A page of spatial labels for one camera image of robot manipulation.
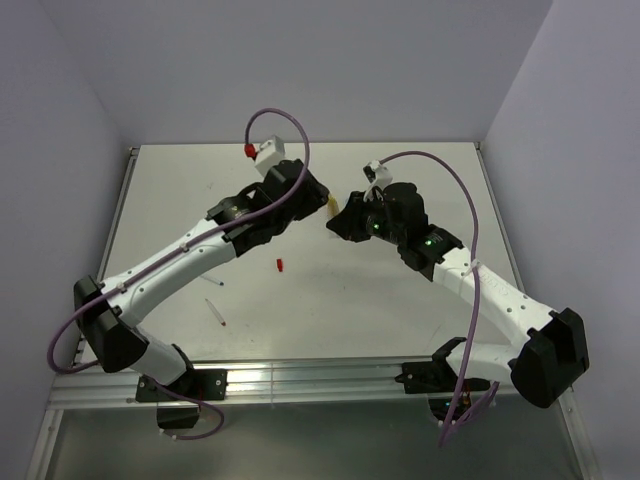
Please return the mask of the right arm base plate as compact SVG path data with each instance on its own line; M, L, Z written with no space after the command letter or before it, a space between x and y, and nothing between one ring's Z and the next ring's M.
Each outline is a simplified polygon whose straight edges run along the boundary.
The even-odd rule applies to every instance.
M458 376L445 361L405 362L394 378L404 392L412 394L453 393Z

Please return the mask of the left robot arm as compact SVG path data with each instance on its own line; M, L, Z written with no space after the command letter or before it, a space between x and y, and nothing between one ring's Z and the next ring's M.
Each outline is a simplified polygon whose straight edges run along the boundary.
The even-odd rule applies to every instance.
M238 194L222 199L181 238L132 269L102 282L90 276L74 287L76 320L106 373L131 368L158 381L172 399L195 386L186 355L145 333L140 324L193 280L282 234L324 207L329 191L300 160L283 160Z

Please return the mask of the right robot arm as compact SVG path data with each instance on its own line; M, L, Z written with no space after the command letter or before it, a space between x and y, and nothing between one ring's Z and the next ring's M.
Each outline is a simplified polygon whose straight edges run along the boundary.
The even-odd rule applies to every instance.
M393 244L402 261L429 281L470 304L507 339L469 352L462 342L433 365L435 383L452 390L472 379L512 385L536 407L551 406L590 367L581 316L557 311L518 290L447 230L432 224L412 183L393 183L372 199L351 193L327 228L354 243L378 238Z

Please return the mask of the yellow highlighter marker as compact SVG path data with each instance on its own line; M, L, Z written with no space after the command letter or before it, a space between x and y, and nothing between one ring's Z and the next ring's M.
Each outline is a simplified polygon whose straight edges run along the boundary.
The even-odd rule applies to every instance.
M330 219L334 218L339 214L338 202L332 195L328 197L327 211L328 211L328 217Z

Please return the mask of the thin blue pen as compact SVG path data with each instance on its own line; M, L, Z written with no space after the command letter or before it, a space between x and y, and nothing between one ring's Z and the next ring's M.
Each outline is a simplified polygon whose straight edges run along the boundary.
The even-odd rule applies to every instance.
M210 275L203 274L203 275L200 275L200 278L204 279L204 280L206 280L206 281L208 281L210 283L213 283L215 285L218 285L218 286L224 286L225 285L225 283L223 281L221 281L221 280L219 280L219 279L217 279L215 277L212 277Z

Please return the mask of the aluminium frame rail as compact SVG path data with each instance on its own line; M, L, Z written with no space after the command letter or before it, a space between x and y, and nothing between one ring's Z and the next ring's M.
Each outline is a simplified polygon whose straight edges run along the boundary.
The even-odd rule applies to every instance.
M395 381L401 365L426 357L197 363L195 368L227 372L221 406L406 399ZM135 400L139 374L106 374L94 367L54 379L48 410L151 408Z

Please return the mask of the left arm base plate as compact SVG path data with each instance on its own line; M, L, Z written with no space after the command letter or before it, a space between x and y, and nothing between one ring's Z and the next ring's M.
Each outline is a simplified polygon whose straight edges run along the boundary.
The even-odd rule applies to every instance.
M171 401L221 401L227 387L226 369L204 368L188 370L168 386L155 383L147 376L138 380L135 400L138 403L160 403Z

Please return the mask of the thin red pen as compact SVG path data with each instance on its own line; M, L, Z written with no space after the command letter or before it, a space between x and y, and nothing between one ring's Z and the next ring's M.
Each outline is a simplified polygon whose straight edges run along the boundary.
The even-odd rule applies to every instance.
M207 305L207 307L209 308L209 310L211 311L211 313L214 315L214 317L217 319L217 321L219 322L219 324L223 327L225 327L227 325L223 315L219 312L219 310L215 307L215 305L207 298L204 299L205 303Z

